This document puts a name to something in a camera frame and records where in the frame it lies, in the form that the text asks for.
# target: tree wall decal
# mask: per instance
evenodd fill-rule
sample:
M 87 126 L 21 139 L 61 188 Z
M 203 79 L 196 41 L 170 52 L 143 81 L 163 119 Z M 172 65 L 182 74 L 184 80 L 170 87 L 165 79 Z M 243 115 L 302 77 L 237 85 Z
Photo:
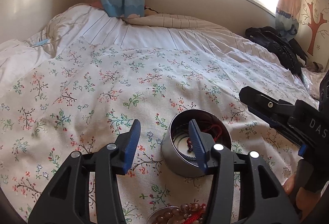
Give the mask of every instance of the tree wall decal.
M 314 43 L 315 43 L 315 38 L 316 38 L 316 35 L 318 33 L 321 34 L 321 36 L 323 38 L 325 38 L 326 35 L 329 36 L 329 33 L 326 29 L 322 29 L 322 30 L 319 30 L 320 26 L 324 23 L 327 23 L 327 20 L 323 18 L 323 14 L 327 14 L 329 12 L 329 3 L 328 3 L 328 6 L 326 5 L 326 7 L 320 12 L 318 13 L 318 9 L 315 8 L 315 6 L 320 3 L 319 0 L 312 0 L 311 3 L 309 3 L 307 0 L 305 0 L 306 4 L 304 3 L 303 4 L 303 10 L 304 10 L 304 13 L 302 14 L 304 18 L 304 20 L 300 20 L 299 23 L 302 24 L 302 25 L 307 25 L 311 28 L 312 30 L 312 38 L 310 40 L 310 46 L 307 50 L 307 52 L 313 56 L 313 50 L 314 50 Z

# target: round metal container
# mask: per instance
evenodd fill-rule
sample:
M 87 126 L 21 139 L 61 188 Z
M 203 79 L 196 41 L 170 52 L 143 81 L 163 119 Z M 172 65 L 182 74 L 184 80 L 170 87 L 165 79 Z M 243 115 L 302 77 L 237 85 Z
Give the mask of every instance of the round metal container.
M 216 143 L 225 145 L 232 150 L 232 139 L 224 126 L 213 114 L 200 110 L 189 109 L 177 114 L 171 121 L 170 126 L 164 136 L 161 144 L 161 154 L 167 167 L 174 173 L 185 178 L 197 178 L 204 176 L 204 173 L 199 169 L 194 152 L 188 151 L 187 138 L 189 122 L 195 119 L 200 130 L 209 126 L 209 124 L 216 124 L 222 128 L 222 135 L 218 138 Z

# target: black jacket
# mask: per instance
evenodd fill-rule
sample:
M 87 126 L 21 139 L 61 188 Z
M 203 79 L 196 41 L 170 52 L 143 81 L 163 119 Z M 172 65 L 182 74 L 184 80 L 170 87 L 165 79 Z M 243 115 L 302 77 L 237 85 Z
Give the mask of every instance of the black jacket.
M 288 42 L 270 26 L 264 28 L 248 28 L 246 30 L 246 38 L 263 46 L 269 52 L 274 53 L 281 65 L 289 69 L 292 74 L 300 75 L 302 73 L 297 55 L 305 62 L 307 55 L 295 39 Z

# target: screw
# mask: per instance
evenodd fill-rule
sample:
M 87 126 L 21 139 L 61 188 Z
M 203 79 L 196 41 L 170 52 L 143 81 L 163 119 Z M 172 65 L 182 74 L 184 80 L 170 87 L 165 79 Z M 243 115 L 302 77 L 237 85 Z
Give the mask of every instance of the screw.
M 108 150 L 114 150 L 114 149 L 116 149 L 116 144 L 109 144 L 109 145 L 106 146 L 106 148 Z
M 80 156 L 80 153 L 78 151 L 74 151 L 74 152 L 71 153 L 72 158 L 77 158 L 79 156 Z
M 259 153 L 257 153 L 256 151 L 252 151 L 252 152 L 250 152 L 250 156 L 252 158 L 258 158 L 259 157 Z
M 221 151 L 221 150 L 224 149 L 224 146 L 221 145 L 221 144 L 215 144 L 213 147 L 214 147 L 214 149 L 217 150 L 217 151 Z

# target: red tassel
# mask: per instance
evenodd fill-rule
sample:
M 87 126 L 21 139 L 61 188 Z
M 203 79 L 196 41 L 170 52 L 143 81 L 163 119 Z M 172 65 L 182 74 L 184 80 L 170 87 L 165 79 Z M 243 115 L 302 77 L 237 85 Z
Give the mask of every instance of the red tassel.
M 211 125 L 208 129 L 206 129 L 206 130 L 203 130 L 202 132 L 208 132 L 209 130 L 211 130 L 212 128 L 217 128 L 217 130 L 218 130 L 218 133 L 217 133 L 217 135 L 214 137 L 214 141 L 216 142 L 217 140 L 218 140 L 218 138 L 222 135 L 222 128 L 220 127 L 220 125 L 216 125 L 216 124 L 213 124 L 213 125 Z
M 198 220 L 202 215 L 202 212 L 199 211 L 195 214 L 193 214 L 191 217 L 189 217 L 187 220 L 185 220 L 183 222 L 183 224 L 192 224 L 193 222 L 195 222 L 196 220 Z

